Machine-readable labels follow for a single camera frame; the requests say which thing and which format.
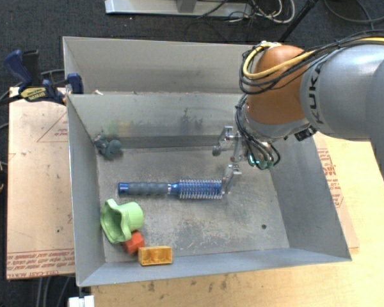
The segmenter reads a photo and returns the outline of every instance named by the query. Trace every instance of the brush bristles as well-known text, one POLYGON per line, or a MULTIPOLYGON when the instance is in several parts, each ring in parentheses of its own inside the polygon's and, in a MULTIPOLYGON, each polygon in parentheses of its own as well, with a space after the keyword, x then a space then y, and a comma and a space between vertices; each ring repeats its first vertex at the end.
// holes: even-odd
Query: brush bristles
POLYGON ((222 181, 188 179, 179 181, 180 199, 221 199, 222 181))

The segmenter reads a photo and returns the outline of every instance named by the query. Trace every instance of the wooden table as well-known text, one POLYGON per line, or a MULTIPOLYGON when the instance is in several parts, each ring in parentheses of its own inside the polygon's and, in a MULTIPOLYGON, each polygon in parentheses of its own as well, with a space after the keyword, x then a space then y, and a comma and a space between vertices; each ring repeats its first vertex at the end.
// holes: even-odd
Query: wooden table
POLYGON ((95 305, 384 306, 384 183, 371 146, 326 142, 360 242, 352 262, 92 287, 95 305))

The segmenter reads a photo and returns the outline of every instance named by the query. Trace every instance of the orange sponge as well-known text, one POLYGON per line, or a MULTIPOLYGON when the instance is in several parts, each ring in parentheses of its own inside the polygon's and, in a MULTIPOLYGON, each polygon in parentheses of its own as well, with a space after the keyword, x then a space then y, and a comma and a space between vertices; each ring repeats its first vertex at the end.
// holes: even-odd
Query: orange sponge
POLYGON ((131 239, 121 242, 121 245, 124 247, 126 253, 133 254, 138 251, 138 248, 145 247, 145 242, 141 232, 136 230, 132 232, 131 239))

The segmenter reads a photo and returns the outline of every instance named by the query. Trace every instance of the metal bracket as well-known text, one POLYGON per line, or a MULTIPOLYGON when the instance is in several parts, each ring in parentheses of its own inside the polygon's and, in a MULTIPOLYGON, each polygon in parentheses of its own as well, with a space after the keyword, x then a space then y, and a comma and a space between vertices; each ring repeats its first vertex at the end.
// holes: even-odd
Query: metal bracket
POLYGON ((213 146, 212 155, 219 156, 222 151, 229 150, 232 147, 235 135, 233 135, 233 126, 225 126, 218 137, 218 144, 213 146))
POLYGON ((230 158, 230 161, 232 161, 232 163, 228 164, 228 166, 225 168, 225 171, 223 172, 223 194, 229 193, 231 188, 235 186, 236 182, 239 180, 240 176, 242 175, 242 171, 239 167, 239 162, 244 160, 244 140, 242 139, 240 133, 237 133, 235 136, 230 136, 229 130, 230 127, 225 126, 225 128, 223 129, 223 132, 225 132, 224 137, 228 138, 228 141, 232 141, 232 139, 235 141, 235 149, 233 156, 230 158))

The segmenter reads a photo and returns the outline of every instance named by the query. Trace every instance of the blue brush handle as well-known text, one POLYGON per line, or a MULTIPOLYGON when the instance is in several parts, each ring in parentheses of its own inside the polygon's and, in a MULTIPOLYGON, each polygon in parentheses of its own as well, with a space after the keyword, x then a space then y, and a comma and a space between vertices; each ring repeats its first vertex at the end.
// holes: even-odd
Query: blue brush handle
POLYGON ((169 184, 162 182, 120 182, 119 194, 151 195, 173 194, 181 199, 220 199, 223 196, 221 180, 188 179, 169 184))

